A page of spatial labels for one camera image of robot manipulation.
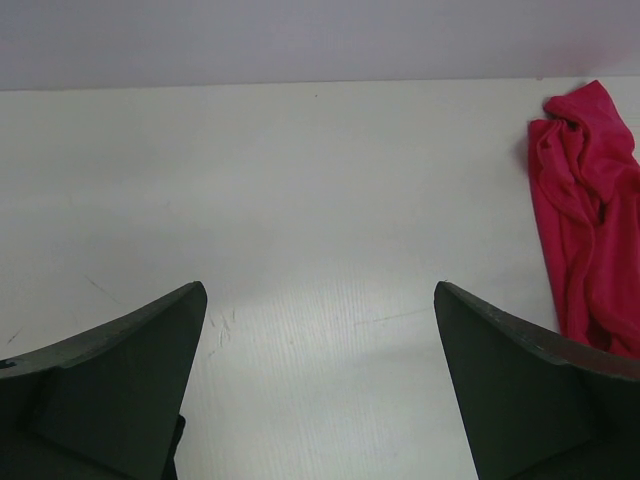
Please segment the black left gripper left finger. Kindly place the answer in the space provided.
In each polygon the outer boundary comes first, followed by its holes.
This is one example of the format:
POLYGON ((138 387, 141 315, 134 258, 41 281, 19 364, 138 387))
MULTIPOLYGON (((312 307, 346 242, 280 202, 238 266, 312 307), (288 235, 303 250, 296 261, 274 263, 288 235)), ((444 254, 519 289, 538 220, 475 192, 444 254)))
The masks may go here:
POLYGON ((2 360, 2 478, 161 479, 206 307, 191 282, 2 360))

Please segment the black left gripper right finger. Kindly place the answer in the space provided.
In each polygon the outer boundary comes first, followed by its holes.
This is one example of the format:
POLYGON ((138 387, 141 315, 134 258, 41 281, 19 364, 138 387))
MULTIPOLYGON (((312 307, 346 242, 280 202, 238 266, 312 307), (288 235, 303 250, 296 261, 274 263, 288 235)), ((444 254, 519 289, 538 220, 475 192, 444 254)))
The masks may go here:
POLYGON ((636 479, 639 362, 441 281, 434 309, 481 479, 636 479))

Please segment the pink t shirt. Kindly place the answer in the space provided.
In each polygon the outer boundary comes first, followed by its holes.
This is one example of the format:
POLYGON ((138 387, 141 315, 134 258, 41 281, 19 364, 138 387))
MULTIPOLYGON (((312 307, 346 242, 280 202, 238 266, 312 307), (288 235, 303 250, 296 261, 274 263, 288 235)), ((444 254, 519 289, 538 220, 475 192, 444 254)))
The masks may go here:
POLYGON ((592 81, 528 126, 531 198, 561 333, 639 355, 639 163, 633 134, 592 81))

